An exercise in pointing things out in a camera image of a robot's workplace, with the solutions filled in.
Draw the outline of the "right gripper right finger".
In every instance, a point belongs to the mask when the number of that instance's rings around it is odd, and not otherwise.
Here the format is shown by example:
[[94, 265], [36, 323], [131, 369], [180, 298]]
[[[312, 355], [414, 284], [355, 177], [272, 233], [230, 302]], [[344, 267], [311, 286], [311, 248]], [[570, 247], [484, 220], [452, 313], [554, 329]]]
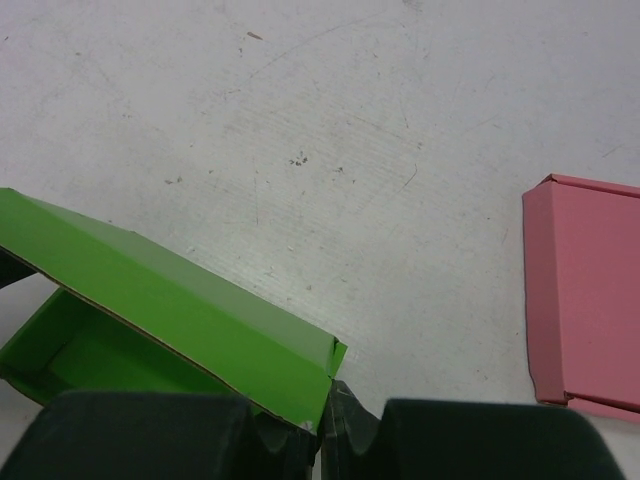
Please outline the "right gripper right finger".
[[580, 414], [533, 405], [399, 399], [375, 417], [343, 381], [322, 420], [325, 479], [621, 479]]

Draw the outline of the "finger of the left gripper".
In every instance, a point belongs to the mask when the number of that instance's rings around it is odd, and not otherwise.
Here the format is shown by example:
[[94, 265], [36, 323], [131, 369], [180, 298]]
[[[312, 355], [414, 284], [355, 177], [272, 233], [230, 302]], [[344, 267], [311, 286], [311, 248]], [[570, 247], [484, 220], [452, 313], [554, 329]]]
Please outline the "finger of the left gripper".
[[4, 250], [0, 251], [0, 289], [34, 275], [36, 271]]

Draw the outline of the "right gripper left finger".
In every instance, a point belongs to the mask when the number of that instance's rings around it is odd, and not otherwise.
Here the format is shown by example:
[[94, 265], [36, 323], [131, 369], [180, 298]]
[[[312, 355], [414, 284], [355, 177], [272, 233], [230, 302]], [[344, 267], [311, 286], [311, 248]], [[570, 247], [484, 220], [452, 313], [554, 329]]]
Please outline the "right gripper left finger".
[[308, 479], [315, 435], [229, 395], [72, 392], [54, 398], [4, 479]]

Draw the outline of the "green paper box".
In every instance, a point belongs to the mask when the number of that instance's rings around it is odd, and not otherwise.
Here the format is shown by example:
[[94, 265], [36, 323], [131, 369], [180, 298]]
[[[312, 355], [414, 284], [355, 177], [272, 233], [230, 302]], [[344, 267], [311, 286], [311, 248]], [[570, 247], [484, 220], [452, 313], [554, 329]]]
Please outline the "green paper box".
[[145, 237], [1, 192], [1, 250], [56, 285], [1, 350], [39, 404], [70, 390], [236, 393], [316, 432], [346, 346]]

